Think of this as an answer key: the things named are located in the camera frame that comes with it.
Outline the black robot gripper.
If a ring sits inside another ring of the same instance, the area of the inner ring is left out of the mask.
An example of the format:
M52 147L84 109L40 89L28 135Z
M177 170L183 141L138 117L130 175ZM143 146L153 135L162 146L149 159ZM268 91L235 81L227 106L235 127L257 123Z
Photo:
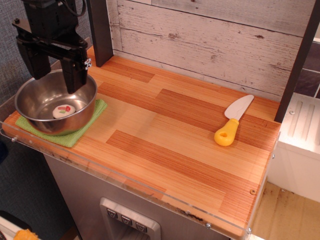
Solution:
M17 47L30 73L39 80L50 72L49 58L60 61L69 94L87 83L87 42L78 35L79 17L87 10L77 11L74 0L25 0L26 19L15 18Z

